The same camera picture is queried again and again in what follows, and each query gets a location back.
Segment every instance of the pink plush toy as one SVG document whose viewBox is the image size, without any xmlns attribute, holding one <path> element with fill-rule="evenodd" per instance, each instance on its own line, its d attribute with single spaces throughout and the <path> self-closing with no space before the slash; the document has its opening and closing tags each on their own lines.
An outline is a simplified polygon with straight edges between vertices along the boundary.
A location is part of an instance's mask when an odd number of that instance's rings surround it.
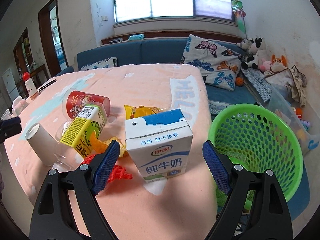
<svg viewBox="0 0 320 240">
<path fill-rule="evenodd" d="M 262 59 L 262 65 L 258 67 L 261 72 L 269 71 L 272 67 L 272 62 Z"/>
</svg>

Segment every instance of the green laundry basket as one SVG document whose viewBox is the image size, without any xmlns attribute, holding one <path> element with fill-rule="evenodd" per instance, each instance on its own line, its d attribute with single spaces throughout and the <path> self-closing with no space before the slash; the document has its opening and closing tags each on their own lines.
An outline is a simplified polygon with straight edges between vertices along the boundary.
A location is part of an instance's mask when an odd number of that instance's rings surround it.
<svg viewBox="0 0 320 240">
<path fill-rule="evenodd" d="M 263 173 L 272 169 L 288 202 L 297 191 L 303 171 L 299 142 L 277 115 L 250 104 L 226 108 L 213 120 L 208 139 L 219 153 L 247 170 Z M 218 206 L 227 196 L 217 188 Z M 253 192 L 249 192 L 244 208 L 250 209 Z"/>
</svg>

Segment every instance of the silver screw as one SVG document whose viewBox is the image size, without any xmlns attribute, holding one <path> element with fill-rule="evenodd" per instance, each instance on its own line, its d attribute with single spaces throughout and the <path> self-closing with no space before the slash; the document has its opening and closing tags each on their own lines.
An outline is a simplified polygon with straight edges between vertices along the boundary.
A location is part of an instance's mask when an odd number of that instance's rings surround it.
<svg viewBox="0 0 320 240">
<path fill-rule="evenodd" d="M 272 171 L 272 170 L 267 170 L 267 174 L 268 174 L 269 176 L 272 176 L 272 175 L 273 175 L 273 171 Z"/>
<path fill-rule="evenodd" d="M 89 166 L 88 166 L 87 164 L 82 164 L 82 165 L 80 166 L 81 171 L 85 171 L 85 170 L 87 170 L 88 168 L 89 168 Z"/>
<path fill-rule="evenodd" d="M 49 170 L 49 175 L 53 175 L 53 174 L 56 174 L 56 169 Z"/>
<path fill-rule="evenodd" d="M 242 170 L 243 170 L 243 167 L 242 167 L 240 164 L 236 164 L 236 165 L 235 165 L 235 169 L 236 169 L 237 171 L 242 171 Z"/>
</svg>

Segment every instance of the basketball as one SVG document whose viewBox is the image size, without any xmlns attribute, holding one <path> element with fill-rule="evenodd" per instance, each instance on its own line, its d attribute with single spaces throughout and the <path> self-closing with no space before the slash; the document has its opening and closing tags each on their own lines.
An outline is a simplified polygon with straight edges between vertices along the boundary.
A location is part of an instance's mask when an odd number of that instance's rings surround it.
<svg viewBox="0 0 320 240">
<path fill-rule="evenodd" d="M 238 87 L 242 87 L 242 86 L 244 85 L 244 80 L 243 80 L 243 78 L 237 77 L 237 78 L 236 78 L 236 85 L 237 85 Z"/>
</svg>

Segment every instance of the white refrigerator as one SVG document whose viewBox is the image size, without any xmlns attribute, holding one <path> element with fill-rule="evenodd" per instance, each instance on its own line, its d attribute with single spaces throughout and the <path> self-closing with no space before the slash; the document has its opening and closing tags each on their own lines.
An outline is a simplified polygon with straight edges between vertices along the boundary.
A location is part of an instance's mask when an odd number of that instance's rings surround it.
<svg viewBox="0 0 320 240">
<path fill-rule="evenodd" d="M 11 68 L 8 68 L 3 74 L 2 79 L 4 81 L 4 85 L 7 88 L 10 99 L 13 102 L 20 94 L 16 87 L 16 83 L 14 81 Z"/>
</svg>

